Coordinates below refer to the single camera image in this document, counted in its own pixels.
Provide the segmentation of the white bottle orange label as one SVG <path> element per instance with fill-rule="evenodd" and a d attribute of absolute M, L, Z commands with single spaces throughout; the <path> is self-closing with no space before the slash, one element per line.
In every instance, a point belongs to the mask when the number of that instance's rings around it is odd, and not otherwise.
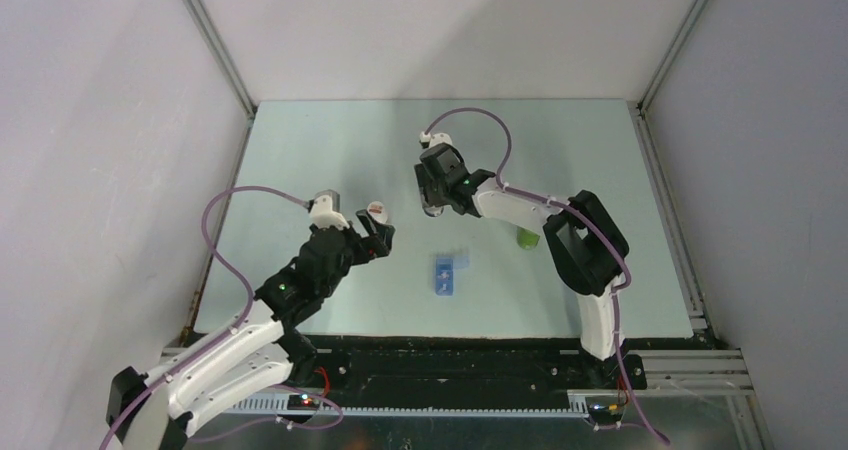
<path fill-rule="evenodd" d="M 380 225 L 389 225 L 390 218 L 387 207 L 380 201 L 372 201 L 366 207 L 368 215 Z"/>

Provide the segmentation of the white pill bottle blue label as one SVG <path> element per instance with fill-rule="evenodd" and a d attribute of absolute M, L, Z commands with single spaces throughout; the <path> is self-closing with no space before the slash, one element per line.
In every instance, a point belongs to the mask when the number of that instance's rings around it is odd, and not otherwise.
<path fill-rule="evenodd" d="M 441 216 L 444 213 L 444 208 L 442 206 L 440 206 L 440 207 L 431 206 L 431 207 L 424 207 L 423 211 L 427 216 L 432 217 L 432 218 L 436 218 L 436 217 Z"/>

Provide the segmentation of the blue pill organizer box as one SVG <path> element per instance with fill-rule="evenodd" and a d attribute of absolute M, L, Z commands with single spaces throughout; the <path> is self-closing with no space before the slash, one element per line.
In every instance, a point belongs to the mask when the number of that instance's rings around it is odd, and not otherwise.
<path fill-rule="evenodd" d="M 436 255 L 433 261 L 433 290 L 437 296 L 452 296 L 455 292 L 456 272 L 470 265 L 468 253 Z"/>

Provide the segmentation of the green pill bottle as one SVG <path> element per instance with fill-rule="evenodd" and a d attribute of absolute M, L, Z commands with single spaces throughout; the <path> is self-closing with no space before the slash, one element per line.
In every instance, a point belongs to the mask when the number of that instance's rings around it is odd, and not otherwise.
<path fill-rule="evenodd" d="M 523 227 L 518 227 L 516 232 L 517 245 L 524 250 L 535 249 L 541 240 L 541 236 Z"/>

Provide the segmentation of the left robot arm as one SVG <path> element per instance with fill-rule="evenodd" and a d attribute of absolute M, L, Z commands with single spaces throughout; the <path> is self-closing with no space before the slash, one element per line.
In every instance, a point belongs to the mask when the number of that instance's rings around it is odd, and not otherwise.
<path fill-rule="evenodd" d="M 312 381 L 317 350 L 297 327 L 350 270 L 386 257 L 396 229 L 381 202 L 357 211 L 363 226 L 309 203 L 310 228 L 297 254 L 219 329 L 147 372 L 127 367 L 111 382 L 101 446 L 182 449 L 237 403 L 270 387 L 294 393 Z"/>

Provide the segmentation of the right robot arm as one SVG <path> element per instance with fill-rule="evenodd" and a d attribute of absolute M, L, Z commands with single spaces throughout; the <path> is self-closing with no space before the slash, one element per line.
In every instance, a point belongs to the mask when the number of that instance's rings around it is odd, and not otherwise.
<path fill-rule="evenodd" d="M 414 170 L 425 213 L 435 217 L 449 208 L 544 238 L 559 278 L 577 294 L 580 343 L 588 353 L 581 362 L 583 378 L 596 388 L 610 386 L 622 373 L 615 353 L 624 342 L 613 296 L 631 276 L 625 264 L 629 244 L 600 199 L 587 190 L 565 202 L 535 195 L 499 183 L 491 171 L 468 171 L 449 143 L 422 148 Z"/>

